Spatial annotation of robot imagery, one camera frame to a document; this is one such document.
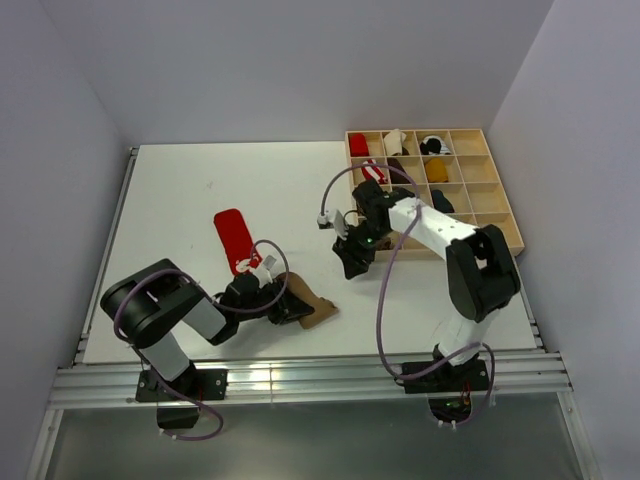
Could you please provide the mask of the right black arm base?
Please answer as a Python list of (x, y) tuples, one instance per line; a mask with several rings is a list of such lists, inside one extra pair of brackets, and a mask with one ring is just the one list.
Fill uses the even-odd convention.
[(451, 426), (468, 421), (474, 412), (472, 394), (485, 393), (479, 407), (487, 405), (493, 393), (494, 368), (474, 356), (460, 366), (446, 363), (434, 372), (412, 380), (397, 380), (406, 394), (445, 394), (445, 397), (429, 399), (433, 417)]

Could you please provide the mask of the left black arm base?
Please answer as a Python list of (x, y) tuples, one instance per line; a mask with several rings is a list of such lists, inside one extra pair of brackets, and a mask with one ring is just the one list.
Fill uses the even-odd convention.
[(200, 403), (225, 399), (227, 378), (227, 369), (189, 367), (175, 381), (163, 384), (152, 369), (144, 370), (139, 375), (135, 401), (156, 404), (158, 427), (182, 433), (195, 427), (204, 414)]

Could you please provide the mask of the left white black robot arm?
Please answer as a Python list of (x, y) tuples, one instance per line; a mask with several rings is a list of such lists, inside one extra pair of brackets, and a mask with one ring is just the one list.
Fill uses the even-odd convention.
[(113, 320), (117, 336), (151, 366), (159, 388), (172, 399), (183, 399), (193, 391), (197, 372), (172, 334), (179, 323), (217, 346), (246, 321), (265, 318), (274, 325), (308, 326), (318, 318), (319, 298), (299, 276), (270, 278), (267, 272), (237, 274), (211, 298), (172, 261), (162, 259), (110, 287), (100, 306)]

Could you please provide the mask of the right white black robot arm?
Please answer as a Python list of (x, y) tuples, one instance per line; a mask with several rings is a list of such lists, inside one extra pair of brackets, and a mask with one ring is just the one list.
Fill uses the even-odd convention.
[(346, 222), (337, 209), (322, 209), (317, 217), (319, 228), (336, 233), (332, 250), (346, 279), (368, 272), (378, 243), (392, 232), (399, 235), (398, 247), (407, 239), (415, 240), (446, 264), (453, 315), (435, 346), (433, 363), (416, 373), (401, 374), (381, 353), (384, 368), (402, 381), (433, 373), (441, 388), (457, 388), (467, 377), (466, 365), (484, 348), (483, 339), (497, 312), (521, 289), (503, 232), (493, 224), (477, 227), (455, 220), (407, 189), (387, 192), (374, 180), (359, 184), (352, 197), (363, 217), (359, 224)]

